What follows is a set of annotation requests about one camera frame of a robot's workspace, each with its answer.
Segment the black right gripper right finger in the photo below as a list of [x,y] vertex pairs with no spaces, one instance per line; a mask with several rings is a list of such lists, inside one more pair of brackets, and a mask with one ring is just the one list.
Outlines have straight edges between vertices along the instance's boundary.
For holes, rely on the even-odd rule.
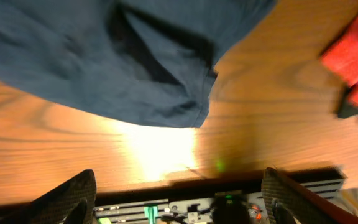
[[262,179],[262,196],[273,224],[358,224],[358,216],[332,204],[274,168]]

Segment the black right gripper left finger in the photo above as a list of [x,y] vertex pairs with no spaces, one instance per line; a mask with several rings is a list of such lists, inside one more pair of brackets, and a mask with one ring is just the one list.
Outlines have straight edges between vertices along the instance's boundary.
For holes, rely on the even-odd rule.
[[86,169],[24,208],[0,218],[0,224],[91,224],[96,179]]

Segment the navy blue denim shorts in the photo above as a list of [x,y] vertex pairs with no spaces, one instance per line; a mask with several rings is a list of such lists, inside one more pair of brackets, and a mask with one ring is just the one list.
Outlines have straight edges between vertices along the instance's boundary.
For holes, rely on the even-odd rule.
[[219,59],[272,0],[0,0],[0,81],[143,126],[198,128]]

